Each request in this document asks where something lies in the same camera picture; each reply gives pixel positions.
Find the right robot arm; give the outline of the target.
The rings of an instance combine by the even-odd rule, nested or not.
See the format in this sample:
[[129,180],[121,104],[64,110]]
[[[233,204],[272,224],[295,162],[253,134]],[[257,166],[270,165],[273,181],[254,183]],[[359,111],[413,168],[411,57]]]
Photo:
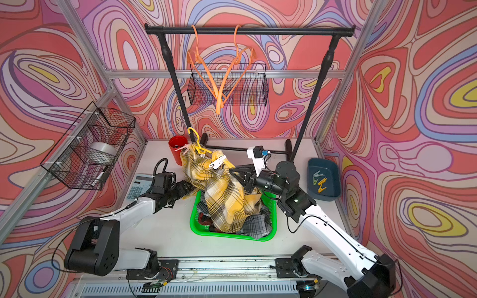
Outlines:
[[396,289],[396,262],[359,244],[325,214],[299,186],[293,163],[281,161],[274,171],[240,166],[229,171],[246,192],[256,189],[276,195],[277,206],[299,228],[306,228],[335,255],[325,257],[304,245],[292,256],[300,276],[311,274],[346,291],[350,298],[388,298]]

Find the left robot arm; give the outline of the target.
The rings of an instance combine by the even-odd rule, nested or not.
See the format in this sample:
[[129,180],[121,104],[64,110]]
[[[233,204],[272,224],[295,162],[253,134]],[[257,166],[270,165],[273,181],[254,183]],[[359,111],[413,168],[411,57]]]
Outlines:
[[120,247],[120,236],[142,219],[188,196],[195,187],[177,181],[172,172],[154,176],[148,190],[126,207],[103,217],[87,217],[76,228],[67,251],[64,267],[76,273],[106,276],[112,271],[133,271],[145,279],[159,275],[161,263],[157,252],[148,248],[131,250]]

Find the yellow plaid shirt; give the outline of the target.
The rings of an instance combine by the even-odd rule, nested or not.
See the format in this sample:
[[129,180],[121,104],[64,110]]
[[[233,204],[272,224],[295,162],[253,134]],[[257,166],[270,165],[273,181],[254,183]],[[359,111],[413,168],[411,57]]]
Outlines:
[[222,151],[200,155],[196,144],[180,153],[186,181],[202,191],[213,225],[225,233],[239,232],[246,219],[259,215],[262,208],[260,191],[247,194],[244,187],[229,174],[234,165],[226,158],[217,169],[211,163],[226,156]]

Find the yellow hanger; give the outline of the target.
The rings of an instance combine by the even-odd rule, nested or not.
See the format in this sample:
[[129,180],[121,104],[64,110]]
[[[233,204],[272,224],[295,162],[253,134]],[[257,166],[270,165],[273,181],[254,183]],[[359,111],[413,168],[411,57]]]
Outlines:
[[188,127],[188,133],[192,132],[195,135],[195,151],[198,155],[212,155],[212,151],[208,150],[200,143],[200,136],[193,127]]

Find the yellow clothespin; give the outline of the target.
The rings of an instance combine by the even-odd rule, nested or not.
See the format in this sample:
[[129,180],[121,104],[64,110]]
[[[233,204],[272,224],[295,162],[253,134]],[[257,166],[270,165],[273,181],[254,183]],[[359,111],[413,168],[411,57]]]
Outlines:
[[318,188],[318,193],[321,193],[323,192],[324,190],[326,190],[327,188],[324,186],[324,184],[327,182],[327,178],[323,178],[322,180],[320,180],[317,185],[319,186]]

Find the grey plaid shirt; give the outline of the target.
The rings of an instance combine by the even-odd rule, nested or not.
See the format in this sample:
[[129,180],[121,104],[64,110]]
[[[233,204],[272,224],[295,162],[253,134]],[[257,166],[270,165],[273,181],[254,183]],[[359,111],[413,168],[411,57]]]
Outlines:
[[[209,216],[207,205],[204,201],[200,201],[196,205],[198,211],[198,223],[200,226],[209,227],[209,231],[213,233],[223,233],[213,225],[212,219]],[[260,213],[248,216],[243,223],[242,228],[233,235],[240,235],[252,237],[255,240],[269,236],[272,232],[272,221],[270,219],[271,212],[269,208],[262,205]]]

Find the orange hanger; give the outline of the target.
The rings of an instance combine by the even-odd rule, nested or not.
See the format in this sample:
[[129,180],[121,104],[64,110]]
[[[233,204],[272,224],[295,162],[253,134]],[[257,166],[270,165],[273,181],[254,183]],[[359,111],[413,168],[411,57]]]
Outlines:
[[[224,75],[223,79],[222,79],[222,82],[221,82],[221,86],[219,88],[219,91],[216,95],[216,114],[219,115],[221,113],[221,110],[223,109],[224,107],[224,104],[228,101],[228,99],[230,98],[230,96],[232,95],[232,93],[235,91],[237,85],[240,83],[241,79],[243,78],[243,76],[245,75],[245,73],[251,69],[252,67],[252,63],[255,62],[256,58],[257,58],[257,54],[255,52],[255,49],[252,48],[252,47],[246,47],[246,48],[243,48],[242,50],[239,48],[238,46],[238,43],[237,43],[237,33],[238,33],[238,30],[241,28],[241,25],[236,25],[236,28],[234,29],[234,45],[236,47],[236,56],[234,57],[234,59],[231,61],[231,64],[229,65],[227,71],[226,71],[226,74]],[[229,93],[227,96],[224,96],[224,88],[225,88],[225,85],[227,83],[227,80],[229,78],[229,75],[231,74],[231,71],[232,71],[232,68],[237,66],[238,64],[241,63],[242,61],[242,56],[244,55],[244,53],[249,50],[250,51],[250,59],[248,61],[248,65],[247,67],[244,69],[244,71],[242,72],[242,74],[238,77],[238,79],[236,80],[236,82],[234,83],[234,85],[232,86],[232,88],[230,89]]]
[[202,79],[204,85],[207,87],[207,89],[210,91],[210,93],[213,95],[214,99],[216,100],[216,114],[219,115],[221,113],[221,109],[223,106],[223,100],[222,100],[222,95],[223,95],[223,86],[221,85],[219,88],[217,87],[216,81],[212,77],[212,73],[210,69],[208,68],[206,62],[203,60],[200,52],[199,52],[199,36],[198,36],[198,31],[195,25],[191,26],[194,33],[195,33],[195,39],[196,39],[196,44],[195,44],[195,49],[194,49],[194,58],[191,56],[191,51],[188,51],[188,59],[190,62],[190,65],[193,65],[193,68],[197,71],[197,68],[195,67],[196,64],[200,64],[203,68],[205,73],[207,74],[207,77],[209,78],[209,84],[206,82],[205,78],[199,74],[200,78]]

